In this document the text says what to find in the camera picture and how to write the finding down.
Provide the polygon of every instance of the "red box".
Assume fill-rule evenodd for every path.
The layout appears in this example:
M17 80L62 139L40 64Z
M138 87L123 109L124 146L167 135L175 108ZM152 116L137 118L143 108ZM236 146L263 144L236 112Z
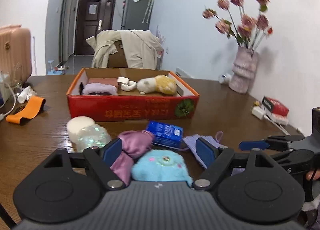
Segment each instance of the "red box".
M143 78L167 75L176 80L178 93L166 96L160 93L140 95L137 89L119 95L80 95L80 84L89 78L127 77L138 82ZM134 68L83 68L70 85L68 105L71 117L87 116L96 122L130 119L180 119L191 118L199 101L199 94L171 71Z
M270 97L263 97L262 105L271 113L278 114L283 117L288 115L289 109L284 106L281 102Z

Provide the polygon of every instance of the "orange strap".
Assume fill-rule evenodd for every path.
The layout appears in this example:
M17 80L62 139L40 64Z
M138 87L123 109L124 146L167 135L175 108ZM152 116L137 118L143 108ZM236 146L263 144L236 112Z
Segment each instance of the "orange strap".
M14 115L8 115L6 121L10 123L20 124L21 119L33 119L43 109L45 98L33 96L28 101L25 108Z

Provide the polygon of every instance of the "blue packaging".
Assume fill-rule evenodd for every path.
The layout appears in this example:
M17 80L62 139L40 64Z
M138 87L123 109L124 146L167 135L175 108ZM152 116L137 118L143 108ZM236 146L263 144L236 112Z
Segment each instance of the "blue packaging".
M183 137L183 128L151 121L149 122L146 130L155 136L153 140L154 144L168 148L180 149Z
M3 99L2 99L2 96L1 96L1 92L0 92L0 106L3 105Z

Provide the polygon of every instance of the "pink vase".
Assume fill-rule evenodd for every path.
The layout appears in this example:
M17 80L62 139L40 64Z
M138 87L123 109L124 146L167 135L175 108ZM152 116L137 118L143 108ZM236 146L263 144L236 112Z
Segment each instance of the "pink vase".
M240 46L233 62L232 70L235 74L229 83L229 87L238 93L246 93L250 81L255 78L257 64L258 54Z

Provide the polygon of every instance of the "gray refrigerator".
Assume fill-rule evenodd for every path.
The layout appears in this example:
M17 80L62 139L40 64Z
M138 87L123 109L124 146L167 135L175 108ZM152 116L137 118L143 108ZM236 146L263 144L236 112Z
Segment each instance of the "gray refrigerator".
M152 10L151 6L151 0L140 0L138 2L125 0L121 30L149 30L150 19L148 21L148 15L149 11Z

